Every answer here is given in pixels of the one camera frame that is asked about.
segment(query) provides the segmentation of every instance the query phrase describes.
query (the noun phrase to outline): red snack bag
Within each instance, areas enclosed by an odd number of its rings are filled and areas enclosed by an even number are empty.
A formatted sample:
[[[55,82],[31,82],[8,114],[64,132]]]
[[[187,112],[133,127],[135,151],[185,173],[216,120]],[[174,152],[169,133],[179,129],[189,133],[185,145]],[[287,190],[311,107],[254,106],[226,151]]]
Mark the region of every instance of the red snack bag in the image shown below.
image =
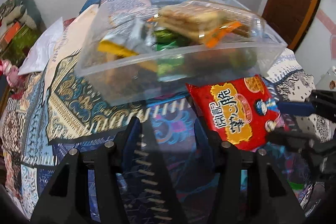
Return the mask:
[[[266,143],[280,113],[259,75],[216,85],[187,89],[210,130],[239,149],[253,150]]]

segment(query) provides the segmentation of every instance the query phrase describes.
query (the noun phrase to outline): yellow label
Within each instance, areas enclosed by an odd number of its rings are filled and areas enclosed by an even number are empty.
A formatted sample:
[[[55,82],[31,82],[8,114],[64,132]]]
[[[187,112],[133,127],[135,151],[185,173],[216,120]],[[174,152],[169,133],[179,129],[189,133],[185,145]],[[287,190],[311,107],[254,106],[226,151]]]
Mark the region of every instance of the yellow label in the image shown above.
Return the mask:
[[[209,104],[215,127],[225,128],[226,140],[232,144],[248,141],[252,137],[252,112],[245,97],[231,83],[214,85],[210,92],[215,100]]]

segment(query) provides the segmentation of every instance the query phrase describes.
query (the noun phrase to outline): bed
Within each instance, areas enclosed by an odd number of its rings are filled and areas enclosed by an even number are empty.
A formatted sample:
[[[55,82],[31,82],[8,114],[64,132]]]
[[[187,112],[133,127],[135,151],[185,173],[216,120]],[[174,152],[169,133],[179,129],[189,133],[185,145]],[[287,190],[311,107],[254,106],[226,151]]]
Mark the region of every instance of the bed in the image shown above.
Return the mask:
[[[117,132],[126,126],[130,113],[137,113],[140,120],[151,123],[156,132],[157,146],[164,152],[188,221],[205,223],[212,208],[218,176],[204,173],[201,176],[202,170],[195,168],[199,156],[193,128],[196,115],[187,100],[188,94],[110,107],[85,78],[74,74],[85,38],[83,30],[90,26],[99,3],[100,0],[88,0],[79,16],[67,22],[45,70],[28,75],[26,91],[20,100],[8,100],[0,125],[7,169],[6,189],[19,209],[30,218],[39,195],[71,148],[96,149],[114,137],[102,130],[103,121],[119,121],[112,126]],[[315,88],[313,77],[305,73],[289,49],[284,50],[268,71],[266,83],[276,100],[303,101]],[[182,107],[174,112],[166,111],[163,108],[167,103]],[[331,137],[329,122],[320,116],[286,115],[283,119],[291,128],[314,132],[323,141]],[[79,131],[83,126],[89,130]],[[310,182],[309,169],[299,154],[271,143],[263,148],[276,159],[301,206],[309,212],[323,194],[323,184]],[[144,198],[146,194],[140,185],[135,161],[133,167],[134,171],[118,178],[127,216],[130,223],[157,223],[148,209],[150,203]],[[88,179],[91,217],[99,221],[93,172],[89,172]],[[246,176],[242,177],[243,190],[244,187]],[[315,198],[310,198],[316,191]]]

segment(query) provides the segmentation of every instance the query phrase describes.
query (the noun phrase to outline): blanket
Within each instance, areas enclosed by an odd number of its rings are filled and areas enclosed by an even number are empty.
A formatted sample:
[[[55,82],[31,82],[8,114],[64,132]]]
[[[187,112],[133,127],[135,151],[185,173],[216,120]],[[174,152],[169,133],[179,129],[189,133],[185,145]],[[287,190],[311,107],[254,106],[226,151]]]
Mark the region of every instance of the blanket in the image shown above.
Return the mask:
[[[31,217],[39,195],[64,155],[73,147],[80,151],[96,149],[114,135],[108,128],[122,130],[132,116],[153,127],[157,148],[164,155],[177,197],[190,223],[206,223],[212,208],[218,175],[199,166],[194,139],[192,101],[187,93],[110,106],[99,91],[74,66],[100,2],[88,0],[80,15],[65,29],[56,43],[46,69],[30,74],[27,90],[20,100],[9,99],[1,118],[0,135],[7,169],[6,189]],[[315,88],[313,77],[296,62],[294,53],[285,49],[268,72],[267,87],[275,100],[304,100]],[[283,115],[291,128],[315,133],[323,141],[330,139],[329,122],[317,115]],[[263,146],[275,158],[298,201],[305,208],[315,187],[301,156],[285,147]],[[130,223],[158,223],[150,210],[149,193],[144,191],[134,155],[132,171],[118,176],[122,200]],[[91,217],[99,221],[94,172],[89,172]],[[242,190],[246,190],[246,174]]]

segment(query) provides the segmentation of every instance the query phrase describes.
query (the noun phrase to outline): patterned fabric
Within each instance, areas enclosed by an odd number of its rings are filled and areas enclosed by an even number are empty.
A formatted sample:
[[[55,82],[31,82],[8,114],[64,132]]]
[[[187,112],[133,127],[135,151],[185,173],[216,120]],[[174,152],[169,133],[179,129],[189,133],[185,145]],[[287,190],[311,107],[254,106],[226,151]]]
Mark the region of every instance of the patterned fabric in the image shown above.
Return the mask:
[[[87,3],[111,0],[88,0]],[[142,102],[111,107],[84,78],[74,73],[78,53],[83,46],[98,5],[83,11],[56,43],[53,56],[42,73],[26,79],[27,90],[21,100],[9,100],[0,126],[7,168],[6,188],[20,200],[29,218],[56,166],[76,147],[94,150],[125,128],[132,116],[150,123],[156,136],[155,147],[164,157],[170,178],[190,223],[206,223],[218,184],[218,175],[210,173],[199,161],[200,151],[194,139],[196,114],[187,93],[178,93]],[[313,79],[286,49],[276,60],[265,79],[275,100],[303,100],[314,88]],[[292,129],[315,132],[322,140],[330,139],[329,123],[316,115],[307,118],[283,115]],[[111,135],[106,134],[113,128]],[[309,170],[299,154],[271,143],[263,146],[277,162],[286,179],[301,185],[294,191],[302,207],[309,203],[314,187]],[[118,176],[124,208],[131,223],[158,223],[150,209],[141,175],[144,168],[134,154],[130,170]],[[95,174],[89,172],[91,217],[99,221],[95,192]],[[242,198],[246,190],[242,173]]]

